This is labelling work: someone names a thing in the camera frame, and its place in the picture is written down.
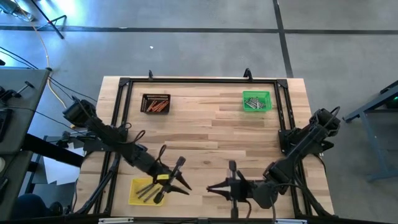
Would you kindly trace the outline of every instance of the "metal stand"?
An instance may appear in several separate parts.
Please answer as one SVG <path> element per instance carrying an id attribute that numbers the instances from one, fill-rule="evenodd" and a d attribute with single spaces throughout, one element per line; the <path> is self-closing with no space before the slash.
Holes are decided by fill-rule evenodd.
<path id="1" fill-rule="evenodd" d="M 368 181 L 386 179 L 390 177 L 398 177 L 398 169 L 393 167 L 388 163 L 388 152 L 387 150 L 380 147 L 377 136 L 375 135 L 369 120 L 368 120 L 368 113 L 391 113 L 397 112 L 396 110 L 389 109 L 389 110 L 375 110 L 378 107 L 384 105 L 387 101 L 392 100 L 394 97 L 398 95 L 398 82 L 395 82 L 389 85 L 387 88 L 383 89 L 376 99 L 366 103 L 364 106 L 356 109 L 355 111 L 351 112 L 349 115 L 343 117 L 343 120 L 346 123 L 350 123 L 355 118 L 361 118 L 362 124 L 366 130 L 366 134 L 368 135 L 368 139 L 371 143 L 371 147 L 376 153 L 377 160 L 379 161 L 380 172 L 377 174 L 368 175 Z"/>
<path id="2" fill-rule="evenodd" d="M 66 16 L 66 15 L 63 15 L 63 16 L 60 16 L 60 17 L 58 17 L 58 18 L 56 18 L 56 19 L 50 20 L 50 19 L 44 14 L 44 12 L 40 9 L 40 7 L 36 4 L 36 2 L 35 2 L 34 0 L 30 0 L 30 1 L 33 3 L 33 5 L 35 5 L 35 7 L 39 10 L 39 12 L 45 17 L 45 19 L 47 20 L 46 25 L 47 25 L 47 24 L 50 24 L 50 25 L 53 27 L 54 31 L 58 34 L 58 36 L 59 36 L 61 39 L 63 39 L 63 35 L 60 33 L 60 31 L 59 31 L 58 28 L 54 25 L 53 22 L 56 22 L 57 20 L 62 19 L 62 18 L 67 18 L 67 16 Z"/>
<path id="3" fill-rule="evenodd" d="M 26 134 L 22 150 L 31 151 L 75 167 L 80 167 L 84 160 L 83 156 L 79 156 L 30 134 Z"/>

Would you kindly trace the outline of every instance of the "wooden table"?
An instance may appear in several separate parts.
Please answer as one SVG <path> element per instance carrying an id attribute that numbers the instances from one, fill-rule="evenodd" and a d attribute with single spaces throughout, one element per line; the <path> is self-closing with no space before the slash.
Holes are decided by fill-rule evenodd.
<path id="1" fill-rule="evenodd" d="M 99 93 L 96 109 L 105 124 L 111 122 L 119 78 L 104 77 Z M 308 124 L 312 115 L 304 80 L 291 78 L 288 79 L 288 83 L 295 123 L 297 127 L 302 128 Z M 244 112 L 244 90 L 270 91 L 273 109 L 266 113 Z M 143 93 L 171 94 L 170 113 L 166 116 L 140 113 Z M 287 114 L 283 91 L 281 98 L 284 114 Z M 119 122 L 122 105 L 119 110 Z M 269 163 L 283 157 L 277 138 L 280 126 L 275 93 L 270 84 L 135 83 L 127 121 L 132 124 L 129 140 L 133 140 L 140 130 L 145 129 L 146 135 L 139 143 L 147 146 L 149 153 L 154 157 L 157 156 L 161 145 L 167 145 L 162 157 L 163 163 L 173 167 L 179 156 L 187 159 L 182 172 L 192 191 L 190 195 L 167 194 L 161 207 L 128 205 L 131 180 L 148 176 L 122 160 L 114 193 L 112 216 L 229 218 L 231 202 L 206 191 L 206 186 L 224 181 L 228 161 L 235 160 L 238 169 L 247 179 L 260 179 Z M 98 185 L 103 157 L 103 152 L 95 152 L 82 165 L 75 210 L 86 202 Z M 309 189 L 326 211 L 333 213 L 322 164 L 313 156 L 306 157 L 303 164 Z M 174 184 L 182 187 L 177 181 Z M 104 191 L 103 196 L 102 209 L 106 204 L 108 189 Z M 302 200 L 300 192 L 298 196 L 299 200 Z M 251 203 L 251 218 L 272 217 L 271 209 L 261 209 L 253 200 Z M 238 207 L 239 217 L 245 217 L 248 205 L 238 203 Z M 294 217 L 289 190 L 285 195 L 279 195 L 275 207 L 277 217 Z"/>

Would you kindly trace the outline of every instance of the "black cable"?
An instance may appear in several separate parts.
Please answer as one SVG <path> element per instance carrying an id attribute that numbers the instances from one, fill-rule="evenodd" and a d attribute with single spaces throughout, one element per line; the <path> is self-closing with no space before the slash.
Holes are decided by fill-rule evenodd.
<path id="1" fill-rule="evenodd" d="M 0 51 L 0 53 L 3 53 L 3 54 L 5 54 L 5 55 L 7 55 L 8 57 L 10 57 L 10 58 L 16 60 L 16 61 L 19 62 L 19 63 L 23 63 L 24 65 L 28 66 L 28 67 L 31 68 L 31 69 L 35 69 L 35 68 L 33 68 L 32 66 L 26 64 L 25 62 L 21 62 L 20 60 L 14 58 L 13 56 L 11 56 L 11 55 L 9 55 L 9 54 L 7 54 L 7 53 L 5 53 L 5 52 Z"/>
<path id="2" fill-rule="evenodd" d="M 325 162 L 323 161 L 323 159 L 319 156 L 319 154 L 313 154 L 313 156 L 315 156 L 323 165 L 323 170 L 325 171 L 325 175 L 326 175 L 326 165 Z"/>
<path id="3" fill-rule="evenodd" d="M 84 111 L 84 113 L 87 115 L 88 119 L 90 119 L 93 124 L 98 128 L 98 130 L 100 130 L 103 134 L 107 135 L 107 133 L 105 133 L 100 127 L 98 127 L 98 125 L 95 123 L 94 119 L 91 117 L 91 115 L 87 112 L 86 108 L 82 105 L 82 103 L 80 102 L 80 100 L 78 98 L 75 98 L 74 96 L 72 97 L 74 98 L 74 100 L 80 105 L 80 108 Z M 135 143 L 136 141 L 140 140 L 143 136 L 145 135 L 145 130 L 141 130 L 136 138 L 131 141 L 131 142 L 120 142 L 120 141 L 115 141 L 115 143 L 118 144 L 132 144 Z"/>
<path id="4" fill-rule="evenodd" d="M 297 184 L 277 184 L 275 186 L 273 186 L 273 188 L 277 188 L 277 187 L 281 187 L 281 186 L 290 186 L 290 187 L 297 187 L 300 188 L 301 190 L 306 191 L 305 187 L 303 186 L 299 186 Z M 274 202 L 272 201 L 272 196 L 269 197 L 270 201 L 271 201 L 271 205 L 272 205 L 272 223 L 276 222 L 276 209 L 275 209 L 275 205 Z"/>
<path id="5" fill-rule="evenodd" d="M 250 214 L 251 214 L 251 203 L 248 200 L 246 200 L 245 202 L 249 205 L 249 211 L 248 211 L 248 214 L 246 215 L 246 221 L 245 221 L 245 223 L 247 223 L 249 221 L 249 217 L 250 217 Z"/>
<path id="6" fill-rule="evenodd" d="M 75 206 L 76 206 L 76 202 L 77 202 L 77 181 L 78 180 L 79 180 L 79 177 L 76 179 L 76 182 L 75 182 L 75 202 L 73 203 L 72 208 L 70 210 L 71 213 L 73 213 Z"/>
<path id="7" fill-rule="evenodd" d="M 269 196 L 269 200 L 271 201 L 271 206 L 272 206 L 272 224 L 274 224 L 276 222 L 276 208 L 275 208 L 275 204 L 272 201 L 272 196 Z"/>
<path id="8" fill-rule="evenodd" d="M 28 63 L 29 65 L 31 65 L 31 66 L 34 67 L 35 69 L 38 69 L 38 68 L 37 68 L 36 66 L 34 66 L 32 63 L 28 62 L 27 60 L 23 59 L 22 57 L 20 57 L 20 56 L 14 54 L 14 53 L 12 53 L 11 51 L 9 51 L 9 50 L 7 50 L 7 49 L 4 49 L 3 47 L 0 47 L 0 49 L 5 50 L 6 52 L 8 52 L 8 53 L 10 53 L 10 54 L 12 54 L 12 55 L 14 55 L 14 56 L 20 58 L 21 60 L 25 61 L 26 63 Z"/>
<path id="9" fill-rule="evenodd" d="M 52 81 L 58 83 L 58 85 L 60 85 L 60 86 L 62 86 L 62 87 L 64 87 L 64 88 L 66 88 L 67 90 L 70 90 L 70 91 L 72 91 L 72 92 L 74 92 L 74 93 L 76 93 L 76 94 L 79 94 L 79 95 L 81 95 L 81 96 L 87 97 L 87 98 L 89 98 L 89 99 L 91 99 L 91 100 L 97 102 L 96 100 L 94 100 L 93 98 L 91 98 L 91 97 L 89 97 L 89 96 L 87 96 L 87 95 L 84 95 L 84 94 L 79 93 L 79 92 L 77 92 L 77 91 L 75 91 L 75 90 L 72 90 L 71 88 L 66 87 L 65 85 L 62 85 L 60 82 L 56 81 L 56 80 L 55 80 L 54 78 L 52 78 L 52 77 L 49 77 L 49 79 L 51 79 Z"/>
<path id="10" fill-rule="evenodd" d="M 83 134 L 83 133 L 81 133 L 81 132 L 79 132 L 79 131 L 76 131 L 76 130 L 74 130 L 73 128 L 67 126 L 66 124 L 64 124 L 64 123 L 62 123 L 62 122 L 59 122 L 59 121 L 57 121 L 56 119 L 53 119 L 53 118 L 51 118 L 51 117 L 49 117 L 49 116 L 47 116 L 47 115 L 45 115 L 45 114 L 42 114 L 42 113 L 40 113 L 40 112 L 38 112 L 38 111 L 36 111 L 36 110 L 32 110 L 32 109 L 30 109 L 30 108 L 23 108 L 23 107 L 19 107 L 19 106 L 9 106 L 9 105 L 4 105 L 4 106 L 5 106 L 5 107 L 8 107 L 8 108 L 16 108 L 16 109 L 30 110 L 30 111 L 32 111 L 32 112 L 34 112 L 34 113 L 38 113 L 38 114 L 40 114 L 40 115 L 42 115 L 42 116 L 44 116 L 44 117 L 50 119 L 50 120 L 52 120 L 52 121 L 54 121 L 54 122 L 56 122 L 56 123 L 58 123 L 58 124 L 62 124 L 62 125 L 64 125 L 65 127 L 67 127 L 67 128 L 69 128 L 69 129 L 71 129 L 71 130 L 73 130 L 73 131 L 75 131 L 75 132 L 77 132 L 77 133 L 79 133 L 79 134 L 85 136 L 85 134 Z"/>
<path id="11" fill-rule="evenodd" d="M 123 126 L 123 128 L 130 129 L 130 128 L 132 127 L 132 124 L 131 124 L 130 122 L 126 122 L 126 123 L 120 125 L 120 128 L 121 128 L 122 126 Z"/>
<path id="12" fill-rule="evenodd" d="M 69 97 L 69 99 L 71 99 L 73 101 L 72 97 L 68 93 L 66 93 L 61 87 L 59 87 L 57 84 L 55 84 L 52 80 L 50 80 L 50 82 L 53 85 L 55 85 L 56 87 L 58 87 L 61 91 L 63 91 L 63 93 L 66 94 Z"/>
<path id="13" fill-rule="evenodd" d="M 1 177 L 4 177 L 7 174 L 8 169 L 10 168 L 12 162 L 14 162 L 14 159 L 17 157 L 17 155 L 18 155 L 18 152 L 13 155 L 12 159 L 7 164 L 6 168 L 3 170 Z"/>
<path id="14" fill-rule="evenodd" d="M 159 163 L 163 165 L 163 163 L 162 163 L 162 161 L 160 160 L 160 158 L 163 156 L 163 153 L 164 153 L 164 151 L 166 150 L 166 147 L 167 147 L 167 146 L 164 144 L 164 145 L 160 148 L 159 155 L 157 156 L 155 162 L 159 161 Z"/>
<path id="15" fill-rule="evenodd" d="M 334 113 L 334 115 L 328 120 L 328 122 L 326 122 L 326 124 L 323 125 L 324 128 L 326 128 L 336 118 L 339 110 L 340 110 L 340 107 L 337 106 L 330 112 L 330 113 L 333 113 L 333 112 L 336 111 L 336 113 Z M 297 171 L 296 164 L 297 164 L 297 160 L 298 160 L 299 157 L 300 157 L 300 153 L 297 154 L 296 158 L 293 161 L 293 180 L 296 180 L 296 181 L 300 180 L 298 175 L 297 175 L 297 173 L 296 173 L 296 171 Z"/>

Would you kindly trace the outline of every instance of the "concrete floor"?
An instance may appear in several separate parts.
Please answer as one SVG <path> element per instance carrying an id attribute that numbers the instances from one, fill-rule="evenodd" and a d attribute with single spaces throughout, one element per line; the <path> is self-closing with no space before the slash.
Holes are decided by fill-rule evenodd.
<path id="1" fill-rule="evenodd" d="M 38 4 L 50 18 L 66 14 L 68 26 L 277 28 L 272 0 L 41 0 Z M 279 5 L 286 29 L 398 29 L 395 0 L 280 0 Z M 31 9 L 29 1 L 26 9 Z M 40 18 L 36 24 L 44 22 Z M 1 25 L 28 26 L 4 13 Z M 64 32 L 65 40 L 54 32 L 40 34 L 55 70 L 53 77 L 94 98 L 104 75 L 146 75 L 148 69 L 155 75 L 240 77 L 249 67 L 255 77 L 286 77 L 278 34 Z M 0 37 L 0 46 L 46 67 L 34 32 L 0 30 Z M 398 35 L 287 34 L 286 39 L 293 75 L 305 79 L 313 112 L 340 105 L 341 118 L 397 80 Z M 1 58 L 9 66 L 19 65 Z M 62 110 L 46 88 L 38 111 L 67 123 Z M 37 115 L 29 132 L 42 137 L 63 130 Z M 361 122 L 342 123 L 339 135 L 330 140 L 336 146 L 325 153 L 325 163 L 335 213 L 396 223 L 398 179 L 366 182 L 366 174 L 377 171 L 377 161 Z M 64 205 L 70 203 L 73 191 L 72 185 L 35 189 L 45 203 L 59 200 Z"/>

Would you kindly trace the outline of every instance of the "wire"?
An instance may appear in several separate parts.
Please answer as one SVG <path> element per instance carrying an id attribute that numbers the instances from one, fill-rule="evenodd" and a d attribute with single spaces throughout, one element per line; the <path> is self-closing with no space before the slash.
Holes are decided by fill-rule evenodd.
<path id="1" fill-rule="evenodd" d="M 47 68 L 50 68 L 50 58 L 49 58 L 49 53 L 47 52 L 47 48 L 45 47 L 44 41 L 42 36 L 39 34 L 39 32 L 37 31 L 36 27 L 33 25 L 32 21 L 29 20 L 29 18 L 27 17 L 25 11 L 20 7 L 20 5 L 18 4 L 18 1 L 15 0 L 15 3 L 18 5 L 18 7 L 21 9 L 21 12 L 23 13 L 23 15 L 26 17 L 26 19 L 29 21 L 30 25 L 32 26 L 33 30 L 35 30 L 37 36 L 39 37 L 43 48 L 44 48 L 44 52 L 45 52 L 45 58 L 47 59 Z M 61 102 L 61 104 L 63 105 L 63 107 L 66 109 L 67 106 L 65 105 L 65 102 L 63 102 L 63 100 L 57 95 L 56 92 L 54 92 L 54 90 L 51 87 L 50 84 L 50 79 L 47 79 L 47 86 L 49 87 L 50 91 L 54 94 L 54 96 L 59 100 L 59 102 Z"/>
<path id="2" fill-rule="evenodd" d="M 5 50 L 6 52 L 12 54 L 13 56 L 18 57 L 18 58 L 20 58 L 21 60 L 25 61 L 26 63 L 28 63 L 29 65 L 31 65 L 31 66 L 34 67 L 35 69 L 38 69 L 38 68 L 37 68 L 36 66 L 34 66 L 32 63 L 30 63 L 30 62 L 28 62 L 27 60 L 23 59 L 21 56 L 19 56 L 19 55 L 17 55 L 17 54 L 14 54 L 14 53 L 12 53 L 11 51 L 9 51 L 9 50 L 7 50 L 7 49 L 5 49 L 5 48 L 3 48 L 3 47 L 0 47 L 0 49 Z"/>
<path id="3" fill-rule="evenodd" d="M 251 203 L 248 200 L 246 200 L 245 202 L 249 205 L 249 211 L 248 211 L 248 214 L 246 215 L 246 221 L 245 221 L 245 223 L 247 223 L 249 221 L 249 217 L 251 214 Z"/>
<path id="4" fill-rule="evenodd" d="M 77 177 L 76 182 L 75 182 L 75 202 L 72 205 L 72 208 L 70 210 L 71 213 L 73 213 L 75 206 L 76 206 L 76 202 L 77 202 L 77 182 L 79 180 L 79 177 Z"/>
<path id="5" fill-rule="evenodd" d="M 332 114 L 333 112 L 335 112 L 335 113 L 334 113 L 333 116 L 328 120 L 328 122 L 326 122 L 326 124 L 323 125 L 324 128 L 326 128 L 326 127 L 336 118 L 336 116 L 337 116 L 339 110 L 340 110 L 340 107 L 337 106 L 337 107 L 335 107 L 335 108 L 330 112 L 331 114 Z M 314 135 L 314 137 L 317 136 L 320 132 L 321 132 L 321 130 L 319 130 L 319 131 Z M 304 147 L 307 147 L 310 143 L 311 143 L 311 141 L 308 142 Z M 296 158 L 295 158 L 294 161 L 293 161 L 293 179 L 296 180 L 297 182 L 301 182 L 301 181 L 299 181 L 300 179 L 299 179 L 299 177 L 298 177 L 298 175 L 297 175 L 297 173 L 296 173 L 296 171 L 297 171 L 297 170 L 296 170 L 296 163 L 297 163 L 297 160 L 298 160 L 299 157 L 300 157 L 300 153 L 297 154 Z M 322 160 L 321 160 L 321 162 L 322 162 L 322 164 L 323 164 L 323 167 L 324 167 L 325 173 L 326 173 L 326 166 L 325 166 L 325 163 L 323 163 Z"/>
<path id="6" fill-rule="evenodd" d="M 57 84 L 55 84 L 51 80 L 50 80 L 50 82 L 53 83 L 56 87 L 58 87 L 61 91 L 63 91 L 63 93 L 66 94 L 69 97 L 69 99 L 71 99 L 73 101 L 72 97 L 68 93 L 66 93 L 61 87 L 59 87 Z"/>
<path id="7" fill-rule="evenodd" d="M 18 59 L 16 59 L 16 58 L 14 58 L 13 56 L 11 56 L 11 55 L 9 55 L 9 54 L 7 54 L 7 53 L 5 53 L 5 52 L 2 52 L 2 51 L 0 51 L 0 52 L 1 52 L 1 53 L 3 53 L 3 54 L 5 54 L 5 55 L 7 55 L 8 57 L 10 57 L 10 58 L 12 58 L 12 59 L 16 60 L 17 62 L 19 62 L 19 63 L 23 63 L 24 65 L 28 66 L 29 68 L 31 68 L 31 69 L 34 69 L 32 66 L 30 66 L 30 65 L 26 64 L 25 62 L 21 62 L 20 60 L 18 60 Z"/>
<path id="8" fill-rule="evenodd" d="M 166 147 L 167 147 L 167 146 L 164 144 L 164 145 L 160 148 L 159 155 L 157 156 L 157 158 L 156 158 L 156 160 L 155 160 L 155 162 L 159 161 L 159 163 L 160 163 L 161 165 L 163 165 L 163 163 L 162 163 L 162 161 L 160 160 L 160 158 L 163 156 L 164 151 L 166 151 Z"/>
<path id="9" fill-rule="evenodd" d="M 277 188 L 277 187 L 281 187 L 281 186 L 290 186 L 290 187 L 297 187 L 300 188 L 301 190 L 306 191 L 306 188 L 303 186 L 299 186 L 297 184 L 277 184 L 275 186 L 273 186 L 273 188 Z M 272 196 L 269 197 L 269 199 L 271 200 L 271 205 L 272 205 L 272 223 L 276 222 L 276 209 L 275 209 L 275 204 L 272 200 Z"/>
<path id="10" fill-rule="evenodd" d="M 2 176 L 1 176 L 1 177 L 4 177 L 4 176 L 7 174 L 8 169 L 10 168 L 12 162 L 14 162 L 14 159 L 17 157 L 17 155 L 18 155 L 18 153 L 15 153 L 15 154 L 13 155 L 12 159 L 11 159 L 10 162 L 7 164 L 7 167 L 3 170 Z"/>
<path id="11" fill-rule="evenodd" d="M 86 108 L 82 105 L 82 103 L 80 102 L 80 100 L 78 98 L 76 98 L 75 96 L 72 97 L 73 99 L 75 99 L 75 101 L 80 105 L 80 108 L 84 111 L 84 113 L 87 115 L 87 117 L 93 122 L 93 124 L 98 128 L 98 130 L 100 130 L 103 134 L 108 135 L 106 132 L 104 132 L 100 127 L 98 127 L 98 125 L 96 124 L 96 122 L 94 121 L 94 119 L 91 117 L 91 115 L 87 112 Z M 118 144 L 132 144 L 135 143 L 136 141 L 140 140 L 143 136 L 145 135 L 145 130 L 141 130 L 136 138 L 131 141 L 131 142 L 121 142 L 121 141 L 115 141 L 113 140 L 115 143 Z"/>
<path id="12" fill-rule="evenodd" d="M 325 175 L 326 175 L 326 165 L 325 162 L 323 161 L 323 159 L 318 155 L 318 154 L 313 154 L 313 156 L 315 156 L 323 165 L 323 170 L 325 171 Z"/>
<path id="13" fill-rule="evenodd" d="M 77 91 L 75 91 L 75 90 L 72 90 L 71 88 L 68 88 L 68 87 L 62 85 L 61 83 L 59 83 L 58 81 L 56 81 L 56 80 L 55 80 L 54 78 L 52 78 L 52 77 L 49 77 L 49 79 L 51 79 L 52 81 L 58 83 L 58 85 L 60 85 L 60 86 L 62 86 L 62 87 L 64 87 L 64 88 L 66 88 L 67 90 L 70 90 L 70 91 L 72 91 L 72 92 L 74 92 L 74 93 L 76 93 L 76 94 L 79 94 L 79 95 L 81 95 L 81 96 L 85 96 L 85 97 L 87 97 L 87 98 L 89 98 L 89 99 L 91 99 L 91 100 L 97 102 L 96 100 L 94 100 L 93 98 L 91 98 L 91 97 L 89 97 L 89 96 L 86 96 L 86 95 L 84 95 L 84 94 L 81 94 L 81 93 L 79 93 L 79 92 L 77 92 Z"/>
<path id="14" fill-rule="evenodd" d="M 81 133 L 81 132 L 79 132 L 79 131 L 76 131 L 76 130 L 74 130 L 73 128 L 67 126 L 66 124 L 64 124 L 64 123 L 62 123 L 62 122 L 59 122 L 59 121 L 57 121 L 56 119 L 53 119 L 53 118 L 51 118 L 51 117 L 49 117 L 49 116 L 47 116 L 47 115 L 45 115 L 45 114 L 42 114 L 42 113 L 40 113 L 40 112 L 38 112 L 38 111 L 36 111 L 36 110 L 30 109 L 30 108 L 23 108 L 23 107 L 19 107 L 19 106 L 9 106 L 9 105 L 5 105 L 5 104 L 3 104 L 3 105 L 6 106 L 6 107 L 8 107 L 8 108 L 16 108 L 16 109 L 30 110 L 30 111 L 32 111 L 32 112 L 34 112 L 34 113 L 38 113 L 38 114 L 40 114 L 40 115 L 42 115 L 42 116 L 44 116 L 44 117 L 46 117 L 46 118 L 48 118 L 48 119 L 50 119 L 50 120 L 52 120 L 52 121 L 58 123 L 58 124 L 62 124 L 62 125 L 64 125 L 65 127 L 67 127 L 67 128 L 69 128 L 69 129 L 71 129 L 71 130 L 73 130 L 73 131 L 75 131 L 75 132 L 77 132 L 77 133 L 79 133 L 79 134 L 85 136 L 85 134 L 83 134 L 83 133 Z"/>
<path id="15" fill-rule="evenodd" d="M 269 196 L 269 200 L 271 201 L 271 206 L 272 206 L 272 224 L 276 222 L 276 209 L 275 209 L 275 204 L 272 201 L 272 195 Z"/>
<path id="16" fill-rule="evenodd" d="M 120 127 L 121 127 L 121 126 L 124 126 L 124 128 L 126 128 L 126 129 L 128 130 L 128 129 L 130 129 L 130 128 L 132 127 L 132 124 L 131 124 L 130 122 L 126 122 L 126 123 L 120 125 Z"/>

